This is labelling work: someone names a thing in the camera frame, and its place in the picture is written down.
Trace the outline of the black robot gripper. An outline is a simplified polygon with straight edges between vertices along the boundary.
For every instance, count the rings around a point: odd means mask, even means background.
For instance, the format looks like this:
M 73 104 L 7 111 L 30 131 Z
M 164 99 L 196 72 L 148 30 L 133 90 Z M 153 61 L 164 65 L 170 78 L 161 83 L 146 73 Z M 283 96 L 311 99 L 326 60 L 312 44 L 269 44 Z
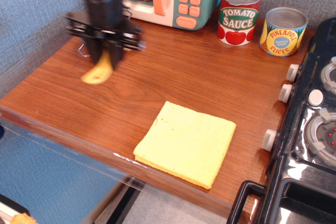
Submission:
M 122 0 L 85 0 L 85 12 L 68 12 L 66 29 L 73 36 L 81 37 L 96 65 L 103 51 L 103 42 L 108 44 L 112 69 L 123 59 L 124 48 L 143 51 L 142 28 L 123 15 Z

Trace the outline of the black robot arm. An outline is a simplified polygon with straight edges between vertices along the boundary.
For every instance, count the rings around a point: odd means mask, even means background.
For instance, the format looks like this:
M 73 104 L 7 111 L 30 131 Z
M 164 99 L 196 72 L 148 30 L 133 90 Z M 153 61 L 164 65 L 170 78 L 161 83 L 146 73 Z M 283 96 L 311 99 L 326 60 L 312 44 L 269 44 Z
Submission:
M 107 52 L 112 68 L 122 60 L 123 50 L 143 50 L 142 28 L 123 12 L 123 0 L 84 0 L 84 12 L 68 12 L 68 32 L 82 39 L 94 63 Z

